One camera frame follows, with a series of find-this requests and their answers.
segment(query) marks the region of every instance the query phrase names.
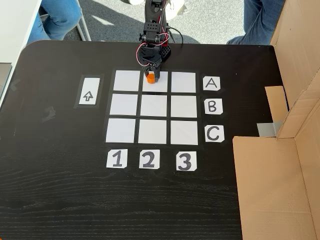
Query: sneaker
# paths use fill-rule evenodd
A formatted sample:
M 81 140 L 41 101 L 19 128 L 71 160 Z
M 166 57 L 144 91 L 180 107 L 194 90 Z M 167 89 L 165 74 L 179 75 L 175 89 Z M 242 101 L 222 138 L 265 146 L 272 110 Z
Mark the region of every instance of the sneaker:
M 180 9 L 184 6 L 185 0 L 168 0 L 165 7 L 165 16 L 168 21 L 178 15 Z
M 129 0 L 131 5 L 139 5 L 142 4 L 145 0 Z

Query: black cable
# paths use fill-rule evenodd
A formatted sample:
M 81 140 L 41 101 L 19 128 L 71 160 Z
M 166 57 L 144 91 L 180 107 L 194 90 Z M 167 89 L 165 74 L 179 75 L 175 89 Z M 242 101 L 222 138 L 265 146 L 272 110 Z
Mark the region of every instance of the black cable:
M 175 44 L 175 43 L 176 43 L 176 40 L 175 40 L 175 38 L 174 38 L 174 36 L 172 35 L 172 32 L 171 32 L 170 30 L 169 30 L 169 34 L 170 34 L 170 37 L 171 37 L 173 43 Z
M 175 29 L 172 26 L 167 26 L 166 28 L 167 29 L 173 29 L 173 30 L 177 31 L 180 34 L 181 38 L 182 38 L 182 44 L 184 44 L 184 36 L 182 36 L 181 32 L 178 29 Z

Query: gray floor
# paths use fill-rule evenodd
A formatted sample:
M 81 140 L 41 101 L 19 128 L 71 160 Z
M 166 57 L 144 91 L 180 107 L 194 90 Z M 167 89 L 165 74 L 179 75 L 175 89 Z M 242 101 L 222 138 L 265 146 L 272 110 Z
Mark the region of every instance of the gray floor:
M 126 0 L 79 0 L 92 41 L 138 42 L 145 22 L 145 6 L 130 5 Z M 185 0 L 185 14 L 170 26 L 178 29 L 185 43 L 225 44 L 243 35 L 243 0 Z M 79 40 L 76 29 L 66 40 Z

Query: white paper square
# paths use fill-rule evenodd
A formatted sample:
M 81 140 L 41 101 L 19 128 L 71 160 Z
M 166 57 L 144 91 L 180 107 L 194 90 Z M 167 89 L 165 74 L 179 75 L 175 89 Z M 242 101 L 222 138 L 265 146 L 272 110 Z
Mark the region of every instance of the white paper square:
M 143 92 L 166 93 L 168 91 L 168 72 L 161 71 L 160 78 L 159 78 L 158 82 L 155 82 L 153 84 L 148 83 L 146 75 L 144 75 L 142 91 Z
M 113 94 L 110 108 L 110 115 L 137 114 L 138 95 L 136 94 Z
M 224 126 L 207 125 L 204 127 L 204 135 L 206 142 L 222 143 L 225 140 Z
M 106 167 L 124 169 L 128 162 L 128 149 L 112 149 L 108 152 Z
M 203 90 L 218 91 L 220 90 L 220 77 L 218 76 L 205 76 L 203 78 Z
M 197 169 L 197 152 L 180 151 L 176 155 L 177 171 L 195 171 Z
M 117 70 L 113 90 L 137 92 L 139 90 L 139 79 L 140 71 Z
M 171 117 L 196 118 L 196 96 L 171 96 Z
M 167 121 L 141 119 L 138 142 L 140 144 L 166 144 Z
M 198 145 L 198 123 L 171 121 L 171 144 Z
M 159 169 L 160 150 L 142 150 L 140 152 L 140 169 Z
M 204 100 L 205 114 L 220 115 L 224 112 L 221 98 L 210 98 Z
M 196 74 L 194 72 L 172 72 L 172 93 L 195 93 Z
M 81 105 L 96 105 L 100 78 L 86 77 L 83 81 L 79 104 Z
M 110 118 L 106 131 L 106 143 L 134 143 L 135 119 Z
M 166 117 L 167 116 L 167 96 L 142 95 L 140 115 Z

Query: cardboard flap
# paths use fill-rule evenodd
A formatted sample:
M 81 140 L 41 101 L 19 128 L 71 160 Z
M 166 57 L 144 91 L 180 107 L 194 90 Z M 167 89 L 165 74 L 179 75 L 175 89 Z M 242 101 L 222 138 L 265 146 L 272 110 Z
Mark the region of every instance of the cardboard flap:
M 277 137 L 294 138 L 319 99 L 320 72 L 317 72 L 308 88 L 302 91 L 290 109 Z
M 295 137 L 314 228 L 320 237 L 320 100 Z
M 266 96 L 273 122 L 283 122 L 288 114 L 286 95 L 283 86 L 266 86 Z
M 243 240 L 316 240 L 293 138 L 234 137 Z
M 290 108 L 320 68 L 319 9 L 319 0 L 287 0 L 272 40 Z

